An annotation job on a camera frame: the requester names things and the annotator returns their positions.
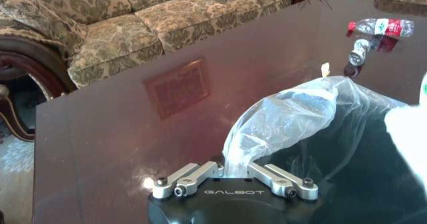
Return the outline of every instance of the water bottle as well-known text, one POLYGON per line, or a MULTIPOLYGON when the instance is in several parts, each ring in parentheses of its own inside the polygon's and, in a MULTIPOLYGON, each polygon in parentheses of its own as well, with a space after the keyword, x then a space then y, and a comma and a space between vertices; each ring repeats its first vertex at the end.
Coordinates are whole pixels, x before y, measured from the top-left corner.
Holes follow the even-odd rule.
POLYGON ((359 31, 369 35, 391 37, 409 37, 413 33, 413 21, 387 18, 367 18, 348 23, 349 31, 359 31))

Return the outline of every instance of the carpet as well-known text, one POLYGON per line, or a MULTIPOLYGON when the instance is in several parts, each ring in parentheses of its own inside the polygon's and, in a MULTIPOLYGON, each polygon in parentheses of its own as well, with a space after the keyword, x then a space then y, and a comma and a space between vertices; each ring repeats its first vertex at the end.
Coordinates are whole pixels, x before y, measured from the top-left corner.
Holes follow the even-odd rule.
MULTIPOLYGON (((29 127, 36 123, 38 91, 13 96, 17 113, 29 127)), ((5 224, 32 223, 34 143, 18 140, 0 119, 0 210, 5 224)))

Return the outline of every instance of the dark wooden table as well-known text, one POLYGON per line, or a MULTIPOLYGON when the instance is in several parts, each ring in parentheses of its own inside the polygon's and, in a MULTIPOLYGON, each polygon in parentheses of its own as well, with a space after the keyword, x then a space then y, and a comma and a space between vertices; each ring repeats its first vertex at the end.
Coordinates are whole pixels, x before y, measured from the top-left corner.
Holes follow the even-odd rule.
POLYGON ((33 223, 146 223, 142 180, 220 155, 245 109, 320 77, 324 62, 343 75, 359 36, 345 36, 348 21, 369 17, 411 19, 415 34, 371 51, 353 80, 417 103, 427 19, 385 13, 373 0, 305 1, 37 107, 33 223), (173 82, 197 59, 196 78, 173 82))

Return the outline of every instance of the plastic bag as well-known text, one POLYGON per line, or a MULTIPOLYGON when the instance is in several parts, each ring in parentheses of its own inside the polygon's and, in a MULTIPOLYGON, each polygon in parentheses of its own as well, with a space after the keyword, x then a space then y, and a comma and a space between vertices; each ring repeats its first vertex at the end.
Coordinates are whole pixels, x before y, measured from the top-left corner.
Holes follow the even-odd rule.
POLYGON ((384 123, 387 111, 404 106, 403 102, 341 76, 318 78, 280 91, 254 103, 230 128, 222 148, 225 176, 245 177, 250 161, 289 148, 333 121, 327 132, 345 133, 339 139, 344 142, 345 155, 331 170, 321 173, 321 179, 327 180, 352 158, 365 131, 367 117, 384 123))

